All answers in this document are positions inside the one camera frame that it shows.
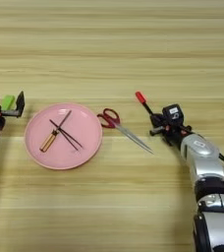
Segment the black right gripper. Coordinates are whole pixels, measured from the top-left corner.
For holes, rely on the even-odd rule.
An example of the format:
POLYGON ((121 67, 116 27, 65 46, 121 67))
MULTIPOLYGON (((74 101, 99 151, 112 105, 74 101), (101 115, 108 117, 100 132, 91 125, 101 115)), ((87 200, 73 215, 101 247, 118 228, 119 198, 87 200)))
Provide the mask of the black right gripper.
POLYGON ((192 127, 190 125, 163 125, 164 116, 161 113, 152 114, 150 119, 154 129, 150 130, 149 134, 151 136, 161 135, 163 141, 169 146, 180 147, 183 139, 192 134, 192 127))

